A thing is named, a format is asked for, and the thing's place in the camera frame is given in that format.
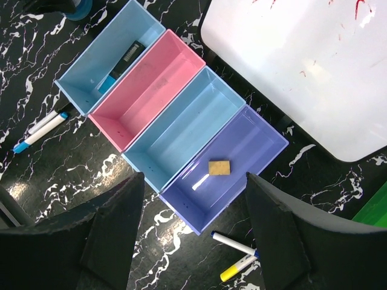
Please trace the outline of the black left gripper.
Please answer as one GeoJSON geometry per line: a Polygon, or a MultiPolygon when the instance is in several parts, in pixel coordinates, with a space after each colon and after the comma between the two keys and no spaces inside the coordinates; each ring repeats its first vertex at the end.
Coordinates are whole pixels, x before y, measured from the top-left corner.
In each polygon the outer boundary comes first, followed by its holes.
{"type": "Polygon", "coordinates": [[[71,0],[31,0],[25,1],[24,12],[30,14],[52,12],[73,14],[76,12],[76,5],[71,0]]]}

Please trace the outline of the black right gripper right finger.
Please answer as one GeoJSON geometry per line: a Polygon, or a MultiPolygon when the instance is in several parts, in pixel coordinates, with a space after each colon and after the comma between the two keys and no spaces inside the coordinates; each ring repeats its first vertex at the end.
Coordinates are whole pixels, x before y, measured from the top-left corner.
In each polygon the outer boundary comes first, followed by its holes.
{"type": "Polygon", "coordinates": [[[386,289],[386,229],[327,213],[247,173],[266,289],[386,289]]]}

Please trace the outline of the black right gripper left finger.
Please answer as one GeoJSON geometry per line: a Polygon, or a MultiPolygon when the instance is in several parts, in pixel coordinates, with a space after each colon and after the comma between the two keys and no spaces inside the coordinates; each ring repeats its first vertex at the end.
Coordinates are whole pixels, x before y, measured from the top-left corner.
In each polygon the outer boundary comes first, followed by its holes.
{"type": "Polygon", "coordinates": [[[145,177],[135,173],[70,210],[33,222],[1,190],[2,289],[125,289],[145,177]]]}

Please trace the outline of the blue capped black highlighter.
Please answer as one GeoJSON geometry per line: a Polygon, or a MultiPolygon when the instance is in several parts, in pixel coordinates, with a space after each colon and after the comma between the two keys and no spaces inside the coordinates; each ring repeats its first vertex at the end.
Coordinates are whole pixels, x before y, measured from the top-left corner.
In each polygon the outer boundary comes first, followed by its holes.
{"type": "Polygon", "coordinates": [[[138,58],[139,55],[145,50],[145,46],[139,41],[134,41],[124,55],[117,62],[115,67],[108,74],[107,78],[103,81],[98,91],[104,94],[116,80],[127,70],[127,68],[138,58]]]}

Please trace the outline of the small tan eraser block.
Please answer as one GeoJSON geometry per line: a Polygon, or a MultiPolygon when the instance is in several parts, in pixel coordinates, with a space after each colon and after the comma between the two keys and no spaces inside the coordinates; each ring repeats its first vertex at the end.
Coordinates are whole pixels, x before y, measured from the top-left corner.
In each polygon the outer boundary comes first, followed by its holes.
{"type": "Polygon", "coordinates": [[[208,166],[210,176],[223,176],[231,173],[229,160],[209,161],[208,166]]]}

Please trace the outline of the blue ink bottle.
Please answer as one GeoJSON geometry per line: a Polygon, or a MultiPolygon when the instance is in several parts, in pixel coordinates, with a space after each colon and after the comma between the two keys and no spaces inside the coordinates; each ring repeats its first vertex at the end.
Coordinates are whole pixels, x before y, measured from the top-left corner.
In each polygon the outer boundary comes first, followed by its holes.
{"type": "Polygon", "coordinates": [[[93,0],[73,1],[76,6],[74,13],[65,13],[65,17],[70,21],[80,21],[88,16],[93,6],[93,0]]]}

